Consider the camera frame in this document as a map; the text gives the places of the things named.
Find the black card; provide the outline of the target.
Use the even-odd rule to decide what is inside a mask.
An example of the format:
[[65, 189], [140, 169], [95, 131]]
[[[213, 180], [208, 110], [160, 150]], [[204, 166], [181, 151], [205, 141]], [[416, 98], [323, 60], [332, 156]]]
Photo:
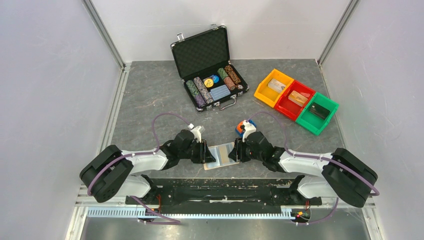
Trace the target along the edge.
[[316, 117], [322, 120], [326, 120], [331, 113], [329, 109], [323, 107], [322, 105], [316, 102], [312, 103], [308, 110], [310, 113], [312, 113], [313, 115], [315, 115]]

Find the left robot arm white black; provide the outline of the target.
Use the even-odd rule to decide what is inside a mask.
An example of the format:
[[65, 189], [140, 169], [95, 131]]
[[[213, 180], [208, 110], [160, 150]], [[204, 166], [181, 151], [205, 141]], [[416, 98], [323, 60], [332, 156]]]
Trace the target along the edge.
[[157, 190], [143, 172], [167, 170], [180, 160], [194, 164], [216, 162], [198, 129], [181, 130], [174, 139], [152, 150], [126, 151], [109, 145], [81, 170], [79, 178], [87, 187], [87, 194], [98, 203], [115, 196], [135, 196], [151, 204], [157, 198]]

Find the beige leather card holder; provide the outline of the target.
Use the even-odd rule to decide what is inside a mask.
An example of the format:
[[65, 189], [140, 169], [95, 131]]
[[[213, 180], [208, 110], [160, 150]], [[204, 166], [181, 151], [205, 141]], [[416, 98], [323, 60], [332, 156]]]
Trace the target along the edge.
[[215, 162], [204, 163], [204, 170], [208, 171], [216, 168], [239, 164], [239, 162], [229, 158], [229, 154], [234, 149], [234, 145], [235, 144], [233, 142], [229, 142], [209, 147], [209, 151], [215, 158]]

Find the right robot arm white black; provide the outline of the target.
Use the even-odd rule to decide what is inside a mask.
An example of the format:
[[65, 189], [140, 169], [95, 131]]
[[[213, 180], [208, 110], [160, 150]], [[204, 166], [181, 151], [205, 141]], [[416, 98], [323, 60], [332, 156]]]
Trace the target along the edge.
[[228, 157], [236, 162], [260, 161], [272, 172], [298, 173], [288, 191], [295, 204], [313, 198], [339, 198], [362, 208], [369, 197], [380, 195], [375, 187], [377, 173], [344, 148], [322, 154], [296, 152], [272, 145], [258, 131], [236, 139]]

